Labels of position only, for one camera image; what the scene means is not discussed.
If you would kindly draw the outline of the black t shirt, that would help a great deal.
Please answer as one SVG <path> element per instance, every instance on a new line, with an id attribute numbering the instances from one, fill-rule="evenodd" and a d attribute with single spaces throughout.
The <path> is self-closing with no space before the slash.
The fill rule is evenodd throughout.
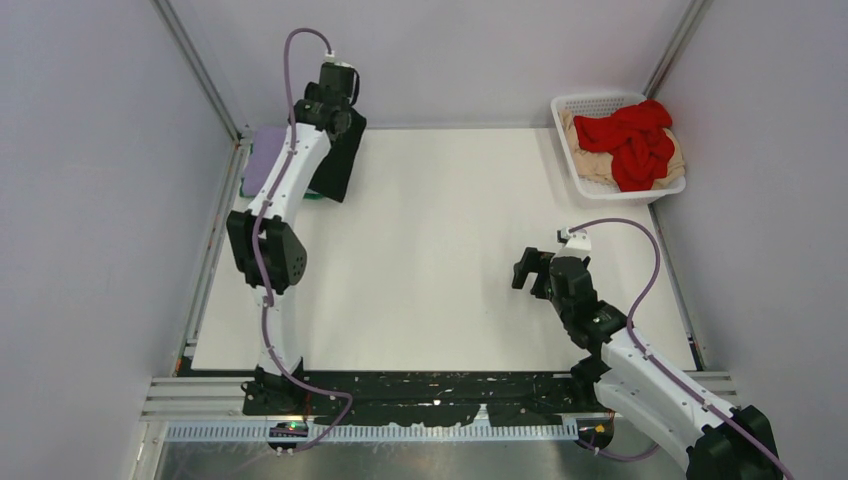
<path id="1" fill-rule="evenodd" d="M 347 195 L 354 162 L 367 126 L 367 119 L 355 108 L 349 113 L 349 127 L 331 142 L 329 153 L 309 184 L 311 192 L 338 203 L 342 203 Z"/>

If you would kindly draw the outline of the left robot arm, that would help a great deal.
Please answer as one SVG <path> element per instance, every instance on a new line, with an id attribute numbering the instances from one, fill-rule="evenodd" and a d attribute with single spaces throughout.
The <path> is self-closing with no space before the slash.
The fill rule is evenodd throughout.
<path id="1" fill-rule="evenodd" d="M 260 306 L 261 353 L 253 380 L 243 386 L 247 415 L 294 414 L 306 403 L 295 287 L 306 272 L 308 254 L 294 223 L 310 193 L 338 203 L 345 199 L 367 125 L 354 108 L 359 89 L 354 67 L 324 62 L 319 80 L 307 84 L 294 106 L 286 139 L 260 193 L 244 211 L 227 217 L 236 268 Z"/>

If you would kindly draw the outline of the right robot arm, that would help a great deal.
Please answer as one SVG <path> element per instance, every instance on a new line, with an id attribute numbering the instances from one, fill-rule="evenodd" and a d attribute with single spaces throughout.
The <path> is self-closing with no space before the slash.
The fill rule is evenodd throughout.
<path id="1" fill-rule="evenodd" d="M 524 250 L 513 288 L 536 278 L 531 294 L 551 303 L 572 342 L 588 351 L 570 372 L 571 397 L 584 410 L 601 405 L 627 418 L 667 452 L 689 479 L 782 479 L 768 418 L 738 408 L 653 352 L 626 315 L 599 299 L 587 259 Z"/>

